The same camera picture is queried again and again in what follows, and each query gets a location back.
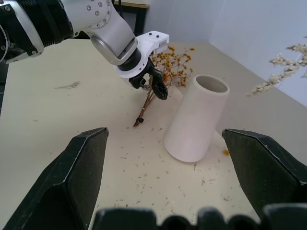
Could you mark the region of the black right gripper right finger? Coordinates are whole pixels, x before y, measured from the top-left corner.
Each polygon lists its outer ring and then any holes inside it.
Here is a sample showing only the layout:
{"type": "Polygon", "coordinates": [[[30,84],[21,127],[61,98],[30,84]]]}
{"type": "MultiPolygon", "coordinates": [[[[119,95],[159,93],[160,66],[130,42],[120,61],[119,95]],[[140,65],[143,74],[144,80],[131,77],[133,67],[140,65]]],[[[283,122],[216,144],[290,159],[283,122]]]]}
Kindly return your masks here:
{"type": "Polygon", "coordinates": [[[237,129],[224,129],[222,137],[257,215],[269,204],[307,203],[307,166],[273,138],[237,129]]]}

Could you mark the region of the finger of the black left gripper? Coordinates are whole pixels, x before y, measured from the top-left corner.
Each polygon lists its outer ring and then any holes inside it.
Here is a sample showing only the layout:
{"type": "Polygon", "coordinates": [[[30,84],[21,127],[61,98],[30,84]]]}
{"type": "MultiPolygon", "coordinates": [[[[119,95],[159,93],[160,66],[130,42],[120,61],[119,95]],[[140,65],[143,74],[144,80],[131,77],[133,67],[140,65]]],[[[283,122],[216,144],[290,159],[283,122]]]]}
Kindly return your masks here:
{"type": "Polygon", "coordinates": [[[151,88],[155,96],[160,100],[166,100],[168,89],[164,84],[164,74],[157,69],[149,69],[149,75],[152,77],[151,88]]]}
{"type": "Polygon", "coordinates": [[[129,83],[132,85],[133,88],[139,89],[145,86],[146,79],[144,78],[144,75],[141,74],[133,78],[129,78],[129,83]]]}

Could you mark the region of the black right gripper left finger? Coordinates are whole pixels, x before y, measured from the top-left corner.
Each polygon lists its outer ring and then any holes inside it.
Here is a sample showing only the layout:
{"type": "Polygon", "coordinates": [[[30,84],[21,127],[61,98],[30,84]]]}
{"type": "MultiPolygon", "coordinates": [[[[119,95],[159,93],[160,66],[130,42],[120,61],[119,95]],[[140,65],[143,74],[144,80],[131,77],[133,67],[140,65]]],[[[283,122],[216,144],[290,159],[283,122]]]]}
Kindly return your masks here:
{"type": "Polygon", "coordinates": [[[82,132],[40,174],[3,230],[88,230],[103,173],[107,128],[82,132]]]}

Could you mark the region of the yellow dried flower bouquet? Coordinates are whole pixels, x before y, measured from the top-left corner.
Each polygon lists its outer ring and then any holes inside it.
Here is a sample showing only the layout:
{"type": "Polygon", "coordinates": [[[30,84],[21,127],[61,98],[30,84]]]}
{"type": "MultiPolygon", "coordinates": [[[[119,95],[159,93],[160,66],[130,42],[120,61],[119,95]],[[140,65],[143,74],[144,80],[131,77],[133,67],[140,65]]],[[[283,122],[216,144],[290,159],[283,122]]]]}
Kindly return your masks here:
{"type": "MultiPolygon", "coordinates": [[[[150,55],[150,58],[157,66],[157,69],[162,71],[163,83],[167,88],[170,88],[171,86],[187,86],[187,81],[193,73],[193,69],[188,67],[188,63],[192,59],[191,53],[193,51],[195,51],[195,48],[190,47],[185,48],[182,54],[177,54],[175,49],[169,46],[166,52],[157,55],[150,55]]],[[[147,93],[147,97],[140,111],[140,114],[133,125],[134,127],[137,127],[143,122],[143,116],[146,109],[151,105],[153,100],[157,98],[157,96],[154,94],[154,91],[149,88],[153,85],[153,77],[150,77],[149,83],[145,85],[145,88],[149,92],[147,93]]]]}

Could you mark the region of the white dried flower bouquet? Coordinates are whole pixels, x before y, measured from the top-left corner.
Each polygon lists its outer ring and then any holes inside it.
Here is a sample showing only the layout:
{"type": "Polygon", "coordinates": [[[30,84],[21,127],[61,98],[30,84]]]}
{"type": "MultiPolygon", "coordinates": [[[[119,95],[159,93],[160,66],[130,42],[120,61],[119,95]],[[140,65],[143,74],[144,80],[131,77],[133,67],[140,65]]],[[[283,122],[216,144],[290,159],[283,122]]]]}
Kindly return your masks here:
{"type": "Polygon", "coordinates": [[[251,92],[247,93],[247,97],[259,95],[269,91],[282,83],[285,79],[294,76],[299,70],[303,69],[304,74],[301,76],[303,79],[307,79],[307,43],[306,44],[294,44],[286,47],[286,50],[297,52],[300,56],[297,59],[287,59],[282,54],[277,54],[276,57],[269,62],[275,67],[283,67],[282,72],[278,74],[272,74],[265,82],[255,86],[251,92]]]}

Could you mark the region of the white ceramic vase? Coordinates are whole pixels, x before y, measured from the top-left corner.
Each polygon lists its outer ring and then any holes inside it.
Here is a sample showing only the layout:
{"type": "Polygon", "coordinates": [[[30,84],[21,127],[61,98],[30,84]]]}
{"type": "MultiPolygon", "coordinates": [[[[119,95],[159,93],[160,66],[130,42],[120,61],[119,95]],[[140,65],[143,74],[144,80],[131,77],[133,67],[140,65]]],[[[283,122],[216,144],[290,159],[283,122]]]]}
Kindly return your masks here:
{"type": "Polygon", "coordinates": [[[229,94],[219,78],[198,75],[191,80],[164,137],[172,157],[197,162],[206,155],[229,94]]]}

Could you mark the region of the wooden desk with black legs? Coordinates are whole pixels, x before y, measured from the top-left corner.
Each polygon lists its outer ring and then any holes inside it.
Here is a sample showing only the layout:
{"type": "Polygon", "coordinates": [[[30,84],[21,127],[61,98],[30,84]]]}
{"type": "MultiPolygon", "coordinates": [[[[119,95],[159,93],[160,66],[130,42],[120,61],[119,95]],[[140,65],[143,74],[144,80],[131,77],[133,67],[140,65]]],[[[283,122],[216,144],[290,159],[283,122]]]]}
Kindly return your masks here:
{"type": "Polygon", "coordinates": [[[116,11],[123,16],[136,36],[144,33],[149,5],[142,0],[111,0],[116,11]]]}

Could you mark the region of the loose dried twig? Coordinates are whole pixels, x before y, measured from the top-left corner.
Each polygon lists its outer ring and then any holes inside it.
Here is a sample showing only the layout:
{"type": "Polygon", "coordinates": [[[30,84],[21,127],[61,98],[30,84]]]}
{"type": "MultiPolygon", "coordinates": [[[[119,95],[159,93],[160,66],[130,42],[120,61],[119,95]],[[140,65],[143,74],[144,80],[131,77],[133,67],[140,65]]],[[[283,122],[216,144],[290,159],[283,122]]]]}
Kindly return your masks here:
{"type": "Polygon", "coordinates": [[[80,82],[76,81],[76,82],[69,84],[69,85],[55,87],[54,89],[73,89],[73,88],[78,87],[79,84],[80,84],[80,82]]]}

